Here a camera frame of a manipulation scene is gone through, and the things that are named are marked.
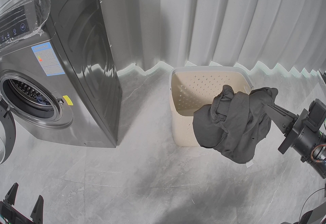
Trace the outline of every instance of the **laundry basket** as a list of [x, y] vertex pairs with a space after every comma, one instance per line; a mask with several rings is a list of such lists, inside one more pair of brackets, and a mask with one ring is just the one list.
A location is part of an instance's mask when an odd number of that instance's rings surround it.
[[228, 84], [235, 93], [249, 94], [254, 89], [248, 75], [239, 67], [191, 66], [172, 70], [170, 106], [172, 133], [179, 146], [198, 146], [192, 128], [193, 114], [205, 104], [211, 104]]

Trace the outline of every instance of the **cable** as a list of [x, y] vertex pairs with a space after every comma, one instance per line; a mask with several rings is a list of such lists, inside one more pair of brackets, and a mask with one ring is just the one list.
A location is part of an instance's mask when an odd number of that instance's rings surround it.
[[[316, 190], [314, 193], [312, 193], [312, 194], [311, 194], [311, 195], [306, 199], [306, 201], [304, 202], [304, 205], [305, 205], [305, 203], [307, 202], [307, 200], [308, 200], [312, 195], [314, 195], [317, 191], [320, 191], [320, 190], [322, 190], [322, 189], [326, 189], [326, 188], [321, 188], [321, 189], [319, 189], [319, 190]], [[301, 209], [301, 212], [300, 212], [299, 222], [300, 222], [300, 219], [301, 219], [302, 211], [303, 211], [303, 209], [304, 209], [304, 205], [302, 206], [302, 209]]]

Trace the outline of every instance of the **curtain fold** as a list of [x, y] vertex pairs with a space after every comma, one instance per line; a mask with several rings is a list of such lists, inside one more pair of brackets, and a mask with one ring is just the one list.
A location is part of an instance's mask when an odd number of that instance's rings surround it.
[[102, 0], [101, 7], [118, 70], [159, 61], [326, 70], [326, 0]]

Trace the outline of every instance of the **dark gray shirt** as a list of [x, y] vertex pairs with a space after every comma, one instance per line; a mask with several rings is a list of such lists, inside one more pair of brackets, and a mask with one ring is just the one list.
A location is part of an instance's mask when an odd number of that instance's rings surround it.
[[236, 163], [246, 163], [255, 154], [258, 142], [271, 128], [271, 119], [263, 106], [274, 105], [278, 94], [276, 88], [260, 88], [249, 95], [234, 94], [229, 85], [213, 103], [194, 112], [192, 122], [200, 146], [213, 148]]

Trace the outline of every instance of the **front-loading washing machine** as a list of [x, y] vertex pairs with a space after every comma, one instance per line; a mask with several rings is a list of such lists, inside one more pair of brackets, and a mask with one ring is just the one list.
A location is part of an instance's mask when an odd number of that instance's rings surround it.
[[122, 90], [99, 0], [0, 8], [0, 163], [15, 121], [40, 140], [114, 148]]

